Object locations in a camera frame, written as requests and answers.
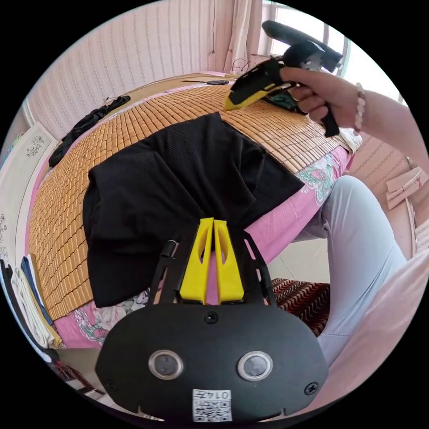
qr code label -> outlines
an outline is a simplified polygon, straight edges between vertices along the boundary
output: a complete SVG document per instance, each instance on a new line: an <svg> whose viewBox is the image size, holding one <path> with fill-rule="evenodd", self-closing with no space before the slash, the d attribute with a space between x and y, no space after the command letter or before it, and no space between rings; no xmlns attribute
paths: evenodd
<svg viewBox="0 0 429 429"><path fill-rule="evenodd" d="M230 390L192 391L193 420L219 423L232 421Z"/></svg>

cabinet door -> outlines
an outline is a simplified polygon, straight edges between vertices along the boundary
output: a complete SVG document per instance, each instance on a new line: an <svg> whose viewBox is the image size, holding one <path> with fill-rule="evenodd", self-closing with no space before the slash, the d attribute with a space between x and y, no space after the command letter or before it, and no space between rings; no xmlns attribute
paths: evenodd
<svg viewBox="0 0 429 429"><path fill-rule="evenodd" d="M17 142L0 169L0 258L12 268L25 254L33 189L57 141L37 122Z"/></svg>

beaded bracelet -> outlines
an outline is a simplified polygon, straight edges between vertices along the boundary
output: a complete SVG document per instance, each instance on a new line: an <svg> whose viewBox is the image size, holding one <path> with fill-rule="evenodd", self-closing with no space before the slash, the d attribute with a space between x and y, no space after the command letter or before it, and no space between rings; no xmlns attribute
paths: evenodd
<svg viewBox="0 0 429 429"><path fill-rule="evenodd" d="M357 86L357 114L356 121L354 123L354 135L359 135L362 129L362 117L365 112L365 94L363 92L363 87L361 84L356 84Z"/></svg>

black handle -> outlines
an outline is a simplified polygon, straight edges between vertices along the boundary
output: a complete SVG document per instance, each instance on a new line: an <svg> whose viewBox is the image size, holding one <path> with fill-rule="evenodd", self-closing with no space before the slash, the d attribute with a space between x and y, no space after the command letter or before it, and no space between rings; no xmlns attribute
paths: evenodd
<svg viewBox="0 0 429 429"><path fill-rule="evenodd" d="M325 137L339 135L340 129L338 128L338 124L335 121L331 109L329 108L329 104L326 103L325 106L328 108L328 114L322 119L322 124L325 127Z"/></svg>

patterned rug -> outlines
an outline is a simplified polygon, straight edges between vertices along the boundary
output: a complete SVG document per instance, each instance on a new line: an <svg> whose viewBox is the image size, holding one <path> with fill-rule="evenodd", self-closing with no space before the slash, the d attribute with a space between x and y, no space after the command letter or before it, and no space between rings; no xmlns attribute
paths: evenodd
<svg viewBox="0 0 429 429"><path fill-rule="evenodd" d="M272 281L277 306L299 317L319 336L329 317L330 284L276 278Z"/></svg>

